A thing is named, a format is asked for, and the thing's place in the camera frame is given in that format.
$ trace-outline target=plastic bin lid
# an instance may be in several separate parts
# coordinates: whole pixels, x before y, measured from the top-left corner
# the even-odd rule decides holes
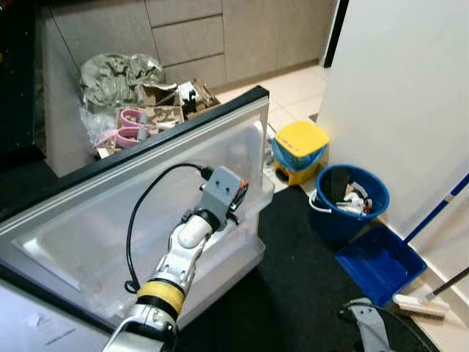
[[[307,156],[329,143],[323,130],[308,121],[298,121],[279,130],[276,141],[296,158]]]

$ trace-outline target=dark floor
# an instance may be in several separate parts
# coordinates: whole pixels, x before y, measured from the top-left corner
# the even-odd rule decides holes
[[[264,260],[181,332],[178,352],[355,351],[358,329],[337,312],[363,294],[311,231],[308,214],[299,188],[274,196],[260,216]],[[425,351],[385,323],[395,351]]]

